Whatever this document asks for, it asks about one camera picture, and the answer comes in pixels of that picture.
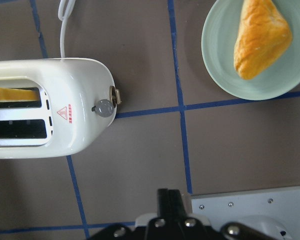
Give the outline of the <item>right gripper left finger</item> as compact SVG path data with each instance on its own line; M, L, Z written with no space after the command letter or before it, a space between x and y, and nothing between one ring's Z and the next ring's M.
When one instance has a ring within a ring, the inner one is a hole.
M167 188L157 190L157 216L163 219L169 216L169 191Z

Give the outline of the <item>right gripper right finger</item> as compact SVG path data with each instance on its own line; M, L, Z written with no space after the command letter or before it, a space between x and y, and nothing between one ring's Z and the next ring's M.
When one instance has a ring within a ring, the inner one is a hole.
M170 202L170 215L174 220L181 220L187 216L182 196L179 190L170 189L168 191Z

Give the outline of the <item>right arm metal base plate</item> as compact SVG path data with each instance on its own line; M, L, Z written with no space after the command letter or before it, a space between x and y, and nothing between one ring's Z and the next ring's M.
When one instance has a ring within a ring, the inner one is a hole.
M238 222L277 240L300 240L300 186L195 195L191 206L215 231Z

